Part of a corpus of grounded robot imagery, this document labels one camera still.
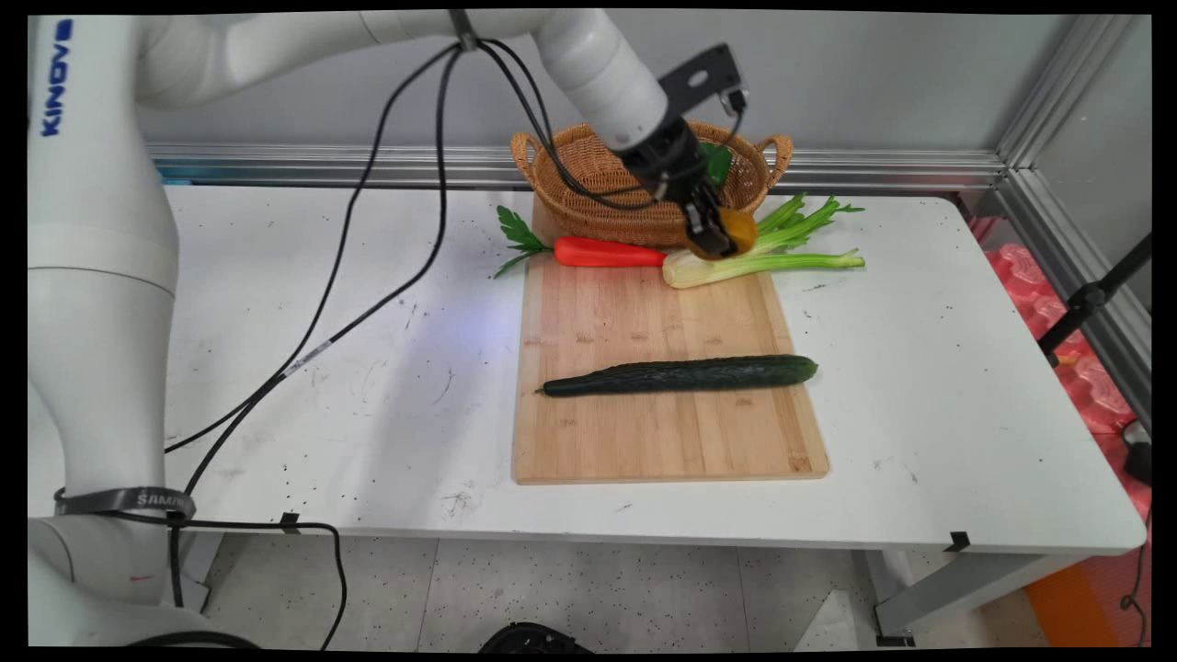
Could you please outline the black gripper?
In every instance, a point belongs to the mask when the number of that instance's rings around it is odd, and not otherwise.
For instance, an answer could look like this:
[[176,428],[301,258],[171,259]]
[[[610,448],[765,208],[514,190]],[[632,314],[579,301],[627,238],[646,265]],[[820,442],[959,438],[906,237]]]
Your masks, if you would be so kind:
[[726,227],[714,186],[701,188],[706,153],[689,121],[677,118],[664,124],[634,147],[618,152],[618,158],[656,200],[681,206],[694,247],[703,247],[709,257],[736,254],[738,245]]

